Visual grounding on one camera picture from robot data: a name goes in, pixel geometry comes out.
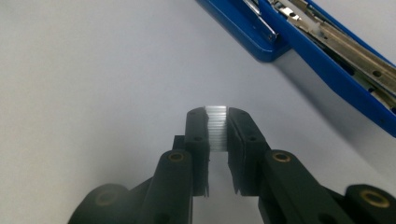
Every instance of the stapler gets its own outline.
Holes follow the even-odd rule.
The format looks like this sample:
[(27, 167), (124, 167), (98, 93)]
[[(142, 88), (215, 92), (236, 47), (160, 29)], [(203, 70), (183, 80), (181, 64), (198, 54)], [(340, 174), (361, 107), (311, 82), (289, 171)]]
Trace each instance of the stapler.
[(197, 0), (259, 61), (293, 48), (344, 100), (396, 137), (396, 68), (311, 0)]

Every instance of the blue plastic casing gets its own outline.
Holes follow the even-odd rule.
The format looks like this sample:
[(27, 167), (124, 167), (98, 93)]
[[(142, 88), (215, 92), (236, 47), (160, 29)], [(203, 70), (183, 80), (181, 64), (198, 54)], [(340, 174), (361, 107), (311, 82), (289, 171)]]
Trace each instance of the blue plastic casing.
[(257, 60), (271, 62), (290, 49), (281, 37), (275, 42), (265, 38), (266, 30), (242, 0), (197, 0)]
[[(235, 3), (240, 2), (245, 4), (242, 0), (198, 1), (260, 61), (271, 62), (280, 54), (287, 51), (289, 47), (294, 48), (333, 91), (386, 132), (396, 137), (396, 114), (393, 113), (394, 111), (392, 112), (379, 103), (374, 96), (355, 81), (343, 67), (328, 56), (300, 30), (289, 23), (284, 16), (280, 15), (267, 0), (259, 0), (259, 7), (265, 22), (281, 36), (281, 38), (274, 43), (269, 43), (268, 40), (262, 38), (260, 31), (257, 29), (258, 26), (255, 25), (254, 21), (251, 19), (252, 15), (248, 15), (249, 9), (245, 10), (242, 5), (237, 5)], [(363, 47), (367, 48), (381, 59), (391, 63), (357, 36), (352, 34), (346, 27), (318, 5), (310, 0), (305, 1)]]

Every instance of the white surface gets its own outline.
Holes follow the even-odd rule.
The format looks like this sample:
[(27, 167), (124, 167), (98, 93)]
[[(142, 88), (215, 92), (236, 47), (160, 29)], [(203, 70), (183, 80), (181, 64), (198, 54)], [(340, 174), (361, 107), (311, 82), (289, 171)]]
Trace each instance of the white surface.
[[(317, 3), (396, 63), (394, 0)], [(294, 51), (258, 63), (192, 0), (6, 0), (0, 28), (0, 223), (66, 223), (91, 189), (143, 182), (202, 105), (246, 110), (330, 189), (396, 195), (394, 138)], [(262, 223), (256, 198), (233, 195), (226, 154), (210, 186), (194, 223)]]

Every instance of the black plastic part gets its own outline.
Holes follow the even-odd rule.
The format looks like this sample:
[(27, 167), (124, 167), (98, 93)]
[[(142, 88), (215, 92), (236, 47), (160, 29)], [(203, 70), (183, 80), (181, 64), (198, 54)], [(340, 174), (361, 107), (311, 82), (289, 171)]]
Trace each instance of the black plastic part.
[(152, 177), (137, 223), (188, 224), (191, 214), (191, 154), (184, 150), (165, 152)]
[(210, 147), (207, 133), (208, 116), (203, 107), (187, 114), (185, 149), (192, 155), (193, 195), (208, 195), (208, 166)]
[(175, 135), (174, 144), (172, 146), (172, 150), (184, 150), (184, 135)]
[(78, 206), (69, 224), (126, 224), (130, 214), (128, 209), (128, 189), (114, 184), (106, 184), (91, 191)]
[(354, 223), (328, 191), (289, 152), (267, 151), (262, 168), (263, 182), (268, 184), (262, 189), (262, 203), (276, 204), (269, 206), (270, 209), (261, 207), (263, 220), (275, 212), (277, 216), (283, 214), (287, 223)]
[(129, 214), (127, 216), (129, 221), (128, 223), (136, 223), (141, 208), (143, 206), (143, 203), (145, 201), (146, 195), (148, 193), (151, 179), (152, 178), (146, 180), (139, 186), (130, 190), (128, 194), (128, 206), (127, 209), (125, 209), (126, 213)]
[(396, 200), (382, 189), (368, 185), (350, 186), (344, 205), (356, 223), (396, 223)]
[(243, 196), (258, 196), (261, 161), (271, 148), (251, 116), (240, 109), (229, 108), (227, 120), (228, 165), (233, 187)]
[(335, 191), (333, 191), (333, 190), (331, 190), (331, 189), (328, 189), (328, 188), (325, 188), (325, 189), (326, 189), (326, 191), (330, 194), (330, 196), (332, 196), (332, 198), (333, 198), (340, 206), (344, 207), (344, 196), (343, 196), (343, 195), (341, 195), (341, 194), (339, 194), (339, 193), (337, 193), (337, 192), (335, 192)]

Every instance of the brass insert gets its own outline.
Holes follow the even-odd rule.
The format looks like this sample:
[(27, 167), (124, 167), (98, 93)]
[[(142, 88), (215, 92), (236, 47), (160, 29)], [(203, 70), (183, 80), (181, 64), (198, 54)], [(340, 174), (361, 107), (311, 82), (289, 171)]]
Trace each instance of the brass insert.
[(386, 197), (370, 189), (362, 190), (361, 197), (375, 207), (388, 208), (390, 206), (390, 202)]
[(184, 155), (182, 153), (179, 153), (179, 152), (174, 152), (174, 153), (171, 153), (168, 156), (168, 160), (169, 161), (183, 161), (184, 160)]
[(119, 193), (114, 189), (105, 189), (100, 192), (95, 199), (98, 206), (108, 206), (113, 204), (119, 198)]
[(276, 161), (280, 161), (280, 162), (289, 162), (291, 161), (291, 157), (283, 152), (276, 152), (273, 153), (273, 158)]

